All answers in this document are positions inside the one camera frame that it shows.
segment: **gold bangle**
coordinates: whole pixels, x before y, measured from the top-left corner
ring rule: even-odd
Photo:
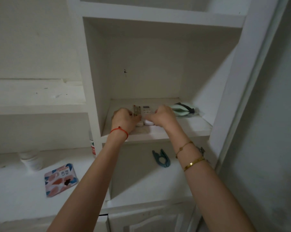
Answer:
[[[195,160],[194,162],[190,163],[189,165],[187,165],[185,168],[184,168],[184,172],[186,170],[188,170],[190,167],[192,167],[194,164],[197,164],[198,162],[202,161],[202,160],[205,160],[205,158],[202,156],[200,157],[199,159]]]
[[[190,143],[193,143],[193,141],[189,141],[189,142],[186,143],[184,146],[180,147],[180,148],[179,148],[179,151],[175,154],[175,157],[178,158],[178,153],[179,153],[180,151],[183,150],[183,147],[185,147],[187,144],[190,144]]]

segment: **person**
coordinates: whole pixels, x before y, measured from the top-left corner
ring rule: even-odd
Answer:
[[[134,117],[131,111],[121,108],[114,112],[112,129],[121,127],[129,133],[140,119],[140,115]],[[202,159],[170,107],[162,105],[146,119],[165,129],[183,169],[194,160]],[[105,146],[54,218],[48,232],[94,230],[119,150],[126,138],[127,134],[120,129],[108,135]],[[240,204],[206,161],[193,164],[184,174],[210,231],[255,231]]]

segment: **pink and blue package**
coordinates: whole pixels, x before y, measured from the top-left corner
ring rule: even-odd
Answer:
[[[51,198],[76,185],[78,179],[72,164],[66,164],[45,174],[46,195]]]

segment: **person's right arm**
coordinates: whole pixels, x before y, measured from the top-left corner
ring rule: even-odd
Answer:
[[[165,129],[176,153],[190,141],[170,107],[162,105],[146,119]],[[201,156],[194,144],[187,144],[178,153],[178,160],[184,169]],[[194,164],[184,173],[210,231],[255,231],[240,204],[206,161]]]

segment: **forearm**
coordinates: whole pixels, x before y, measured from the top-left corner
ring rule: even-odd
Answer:
[[[109,134],[104,148],[67,199],[48,231],[94,230],[125,138],[125,133],[120,130]]]
[[[166,127],[166,132],[177,153],[190,139],[178,123]],[[187,144],[178,153],[184,169],[202,155],[193,144]],[[255,231],[247,215],[206,161],[194,164],[185,176],[192,195],[210,231]]]

